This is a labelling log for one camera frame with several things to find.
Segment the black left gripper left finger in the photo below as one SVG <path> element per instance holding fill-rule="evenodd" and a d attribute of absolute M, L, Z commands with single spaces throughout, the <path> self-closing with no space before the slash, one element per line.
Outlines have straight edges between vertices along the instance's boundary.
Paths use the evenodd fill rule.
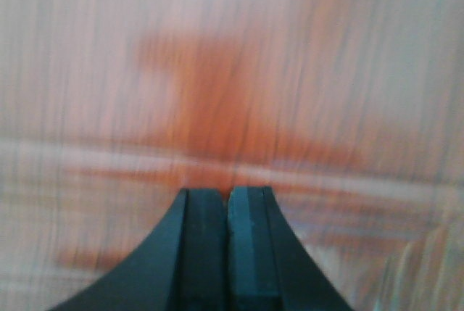
<path fill-rule="evenodd" d="M 227 310 L 226 213 L 220 192 L 183 188 L 119 265 L 55 310 Z"/>

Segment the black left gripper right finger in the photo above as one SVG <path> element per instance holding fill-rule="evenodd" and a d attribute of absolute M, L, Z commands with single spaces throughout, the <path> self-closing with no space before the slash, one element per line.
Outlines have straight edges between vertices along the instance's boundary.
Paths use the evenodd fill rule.
<path fill-rule="evenodd" d="M 349 310 L 291 229 L 270 187 L 235 187 L 228 200 L 232 310 Z"/>

